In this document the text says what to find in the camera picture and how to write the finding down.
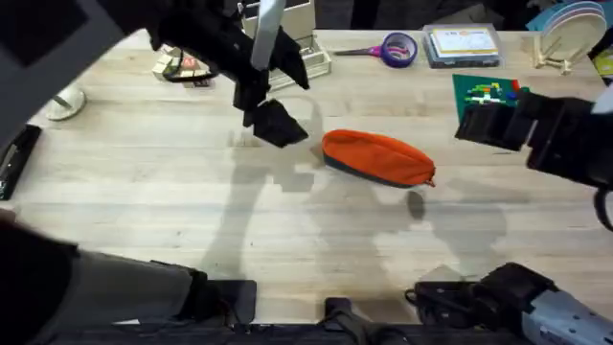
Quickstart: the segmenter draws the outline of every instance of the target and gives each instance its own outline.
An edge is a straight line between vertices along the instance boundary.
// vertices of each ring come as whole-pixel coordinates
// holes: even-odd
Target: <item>gray metal part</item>
[[[260,1],[258,26],[256,27],[256,37],[251,52],[251,65],[259,71],[268,69],[284,10],[285,0]]]
[[[524,335],[536,345],[611,345],[613,323],[565,291],[547,290],[523,313]]]
[[[125,36],[96,0],[76,1],[87,22],[46,57],[22,68],[0,51],[0,151],[38,109]]]
[[[193,280],[179,266],[85,251],[73,261],[72,272],[62,303],[36,341],[82,326],[169,319],[183,308]]]

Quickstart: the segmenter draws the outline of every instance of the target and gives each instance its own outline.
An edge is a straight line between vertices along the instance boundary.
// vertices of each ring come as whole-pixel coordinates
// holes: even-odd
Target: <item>black cable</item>
[[[598,217],[598,220],[601,222],[604,228],[609,231],[613,231],[613,224],[611,224],[609,215],[606,212],[606,196],[608,194],[608,190],[598,189],[594,195],[594,208],[596,209],[596,217]]]

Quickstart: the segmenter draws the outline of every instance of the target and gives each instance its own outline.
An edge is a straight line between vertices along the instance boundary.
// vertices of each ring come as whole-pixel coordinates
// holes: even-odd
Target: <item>black device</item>
[[[514,151],[527,144],[528,168],[598,189],[597,216],[613,231],[604,203],[613,189],[613,113],[592,114],[593,106],[519,91],[517,107],[468,105],[456,138]]]
[[[28,163],[30,154],[40,136],[40,128],[26,125],[0,154],[0,200],[10,200],[19,177]]]

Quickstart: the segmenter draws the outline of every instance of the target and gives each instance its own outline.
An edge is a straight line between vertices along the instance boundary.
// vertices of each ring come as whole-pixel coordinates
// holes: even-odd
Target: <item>paper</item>
[[[488,28],[435,29],[432,40],[439,58],[498,55]]]

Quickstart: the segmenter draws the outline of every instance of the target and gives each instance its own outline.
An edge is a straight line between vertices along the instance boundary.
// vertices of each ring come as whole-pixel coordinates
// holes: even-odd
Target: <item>small box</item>
[[[496,67],[503,62],[500,37],[491,24],[426,25],[423,32],[431,68]]]

